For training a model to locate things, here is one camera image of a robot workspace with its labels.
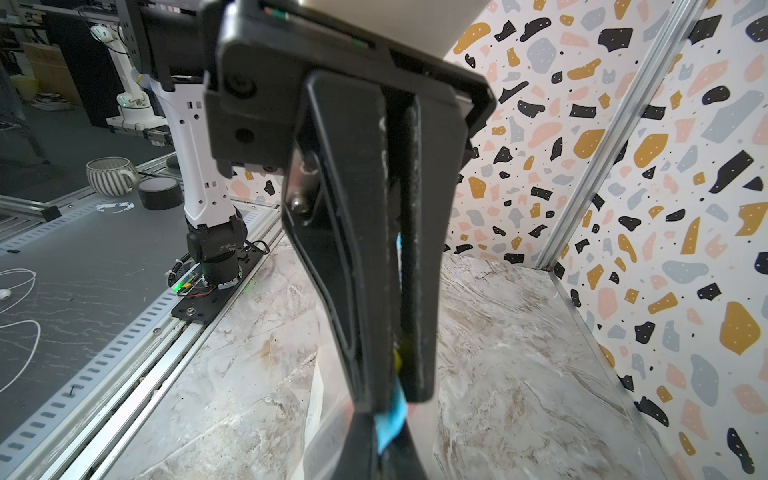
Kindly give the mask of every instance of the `tape roll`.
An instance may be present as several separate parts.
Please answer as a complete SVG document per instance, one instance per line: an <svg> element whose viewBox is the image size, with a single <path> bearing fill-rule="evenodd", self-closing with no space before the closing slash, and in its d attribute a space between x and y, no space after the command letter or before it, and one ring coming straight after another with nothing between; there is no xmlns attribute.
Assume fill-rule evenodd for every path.
<svg viewBox="0 0 768 480"><path fill-rule="evenodd" d="M181 185L175 178L148 178L138 185L137 190L141 204L147 210L168 210L184 203Z"/></svg>

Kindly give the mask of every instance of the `screw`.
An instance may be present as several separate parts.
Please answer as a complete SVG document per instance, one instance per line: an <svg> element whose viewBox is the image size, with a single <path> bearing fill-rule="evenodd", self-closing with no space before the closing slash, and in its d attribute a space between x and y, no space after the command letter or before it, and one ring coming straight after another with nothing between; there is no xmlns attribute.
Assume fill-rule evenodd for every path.
<svg viewBox="0 0 768 480"><path fill-rule="evenodd" d="M256 94L256 84L241 74L231 74L224 79L224 87L241 100L251 98Z"/></svg>
<svg viewBox="0 0 768 480"><path fill-rule="evenodd" d="M293 194L288 204L290 205L290 211L295 214L304 215L310 211L310 206L302 194Z"/></svg>

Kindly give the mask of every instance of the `marble tabletop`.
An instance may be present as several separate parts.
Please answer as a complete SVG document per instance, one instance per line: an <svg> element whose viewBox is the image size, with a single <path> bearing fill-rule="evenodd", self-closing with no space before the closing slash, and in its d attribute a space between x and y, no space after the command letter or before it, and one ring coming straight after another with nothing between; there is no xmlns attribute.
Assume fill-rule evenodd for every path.
<svg viewBox="0 0 768 480"><path fill-rule="evenodd" d="M283 239L108 473L290 478L326 314ZM665 478L545 272L447 254L430 478Z"/></svg>

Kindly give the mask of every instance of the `gray carpet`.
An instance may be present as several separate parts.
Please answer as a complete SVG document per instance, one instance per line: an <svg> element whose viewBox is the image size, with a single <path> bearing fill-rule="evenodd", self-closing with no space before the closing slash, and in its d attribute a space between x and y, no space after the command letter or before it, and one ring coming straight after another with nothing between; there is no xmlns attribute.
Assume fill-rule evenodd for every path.
<svg viewBox="0 0 768 480"><path fill-rule="evenodd" d="M87 186L85 164L95 158L126 157L138 165L174 150L92 127L82 107L47 112L24 105L24 114L51 163L43 164L18 131L0 132L0 194L9 197L50 201Z"/></svg>

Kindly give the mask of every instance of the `mug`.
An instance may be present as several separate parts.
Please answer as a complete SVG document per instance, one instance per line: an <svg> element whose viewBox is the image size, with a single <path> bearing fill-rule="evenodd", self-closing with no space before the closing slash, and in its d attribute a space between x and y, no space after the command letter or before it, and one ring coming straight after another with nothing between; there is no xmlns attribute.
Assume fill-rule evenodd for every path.
<svg viewBox="0 0 768 480"><path fill-rule="evenodd" d="M131 161L123 157L103 157L85 165L88 183L102 195L122 197L134 190L139 173Z"/></svg>

